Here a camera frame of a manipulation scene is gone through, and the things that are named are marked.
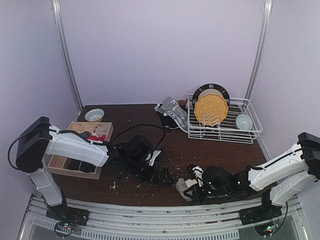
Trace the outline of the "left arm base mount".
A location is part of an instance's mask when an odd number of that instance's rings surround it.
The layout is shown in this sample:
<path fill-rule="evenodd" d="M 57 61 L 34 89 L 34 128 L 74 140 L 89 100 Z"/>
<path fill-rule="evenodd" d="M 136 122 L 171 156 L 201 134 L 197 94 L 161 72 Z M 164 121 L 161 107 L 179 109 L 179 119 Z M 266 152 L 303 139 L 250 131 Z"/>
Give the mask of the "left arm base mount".
<path fill-rule="evenodd" d="M 62 198 L 62 203 L 51 206 L 44 200 L 47 209 L 46 216 L 57 220 L 53 227 L 53 232 L 58 238 L 65 239 L 69 237 L 78 226 L 86 226 L 90 212 L 86 209 L 70 207 L 66 199 Z"/>

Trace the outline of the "wooden compartment organizer box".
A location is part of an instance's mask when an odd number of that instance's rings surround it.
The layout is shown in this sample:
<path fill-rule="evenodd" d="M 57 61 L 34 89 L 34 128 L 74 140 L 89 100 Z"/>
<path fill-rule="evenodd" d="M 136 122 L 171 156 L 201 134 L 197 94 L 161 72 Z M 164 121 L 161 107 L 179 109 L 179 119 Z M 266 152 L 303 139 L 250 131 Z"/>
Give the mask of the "wooden compartment organizer box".
<path fill-rule="evenodd" d="M 107 133 L 96 133 L 94 132 L 97 125 L 110 125 L 109 131 Z M 106 135 L 106 141 L 110 141 L 114 127 L 111 122 L 71 122 L 67 128 L 68 130 L 75 131 L 77 133 L 82 133 L 85 131 L 90 132 L 92 135 Z M 69 170 L 68 165 L 71 158 L 66 158 L 62 156 L 52 156 L 47 167 L 53 174 L 98 180 L 101 174 L 101 167 L 96 167 L 95 172 L 85 173 L 80 170 Z"/>

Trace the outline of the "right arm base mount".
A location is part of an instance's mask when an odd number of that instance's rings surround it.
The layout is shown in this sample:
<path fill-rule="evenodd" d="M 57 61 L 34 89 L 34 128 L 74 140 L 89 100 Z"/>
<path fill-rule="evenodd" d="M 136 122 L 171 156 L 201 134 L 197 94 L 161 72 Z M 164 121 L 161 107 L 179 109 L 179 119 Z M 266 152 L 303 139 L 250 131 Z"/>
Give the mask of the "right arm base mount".
<path fill-rule="evenodd" d="M 280 220 L 282 207 L 272 204 L 270 190 L 261 197 L 261 205 L 241 209 L 240 220 L 243 226 L 255 224 L 254 230 L 261 237 L 271 237 L 277 231 L 275 220 Z"/>

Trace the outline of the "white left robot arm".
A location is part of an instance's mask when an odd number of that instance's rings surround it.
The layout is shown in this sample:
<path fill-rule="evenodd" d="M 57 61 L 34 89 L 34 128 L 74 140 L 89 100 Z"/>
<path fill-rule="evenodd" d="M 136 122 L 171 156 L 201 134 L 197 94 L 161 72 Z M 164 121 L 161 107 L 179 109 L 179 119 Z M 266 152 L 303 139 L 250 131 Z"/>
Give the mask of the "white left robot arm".
<path fill-rule="evenodd" d="M 63 207 L 66 198 L 44 165 L 46 155 L 78 160 L 95 167 L 122 163 L 133 175 L 154 185 L 172 184 L 170 171 L 160 168 L 163 149 L 142 135 L 128 142 L 94 140 L 74 130 L 62 130 L 50 124 L 48 117 L 39 117 L 12 143 L 17 145 L 15 163 L 11 167 L 25 173 L 49 207 Z"/>

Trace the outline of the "grey underwear white waistband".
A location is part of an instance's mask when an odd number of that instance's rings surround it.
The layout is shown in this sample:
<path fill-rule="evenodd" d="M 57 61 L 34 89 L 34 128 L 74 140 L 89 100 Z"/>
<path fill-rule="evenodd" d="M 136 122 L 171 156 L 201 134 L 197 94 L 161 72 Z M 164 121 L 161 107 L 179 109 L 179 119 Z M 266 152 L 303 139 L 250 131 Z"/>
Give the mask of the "grey underwear white waistband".
<path fill-rule="evenodd" d="M 187 179 L 179 178 L 175 184 L 175 189 L 180 194 L 180 196 L 187 202 L 191 202 L 193 199 L 187 195 L 185 195 L 185 191 L 188 195 L 193 196 L 192 187 L 196 185 L 198 182 L 195 179 Z"/>

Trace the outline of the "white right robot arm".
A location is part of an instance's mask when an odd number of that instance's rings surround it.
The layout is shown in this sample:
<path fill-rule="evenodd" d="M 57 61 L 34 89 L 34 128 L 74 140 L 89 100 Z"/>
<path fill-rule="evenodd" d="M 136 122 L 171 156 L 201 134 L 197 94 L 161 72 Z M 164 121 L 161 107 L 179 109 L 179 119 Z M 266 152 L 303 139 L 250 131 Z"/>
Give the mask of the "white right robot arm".
<path fill-rule="evenodd" d="M 320 179 L 320 139 L 302 132 L 297 143 L 283 154 L 237 173 L 221 166 L 202 169 L 192 164 L 188 171 L 193 179 L 185 182 L 187 188 L 181 194 L 195 204 L 216 198 L 244 200 L 280 181 L 267 194 L 267 203 L 281 207 L 306 185 Z"/>

